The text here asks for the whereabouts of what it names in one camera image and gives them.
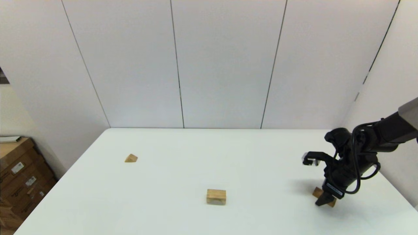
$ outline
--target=label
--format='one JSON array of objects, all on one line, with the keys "label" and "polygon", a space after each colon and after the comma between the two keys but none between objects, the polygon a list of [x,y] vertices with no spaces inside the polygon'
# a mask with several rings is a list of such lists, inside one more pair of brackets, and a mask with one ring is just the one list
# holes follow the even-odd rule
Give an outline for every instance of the label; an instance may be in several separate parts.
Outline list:
[{"label": "label", "polygon": [[25,165],[23,163],[21,163],[21,162],[19,162],[18,164],[16,164],[16,166],[14,166],[12,168],[13,174],[18,173],[23,167],[25,167]]},{"label": "label", "polygon": [[35,183],[35,181],[36,181],[36,178],[34,176],[32,176],[28,181],[26,181],[25,184],[26,184],[26,186],[30,186],[33,183]]},{"label": "label", "polygon": [[326,184],[329,188],[331,188],[332,190],[334,190],[336,193],[338,193],[339,195],[342,196],[342,192],[339,191],[338,189],[336,189],[334,186],[330,185],[329,183]]}]

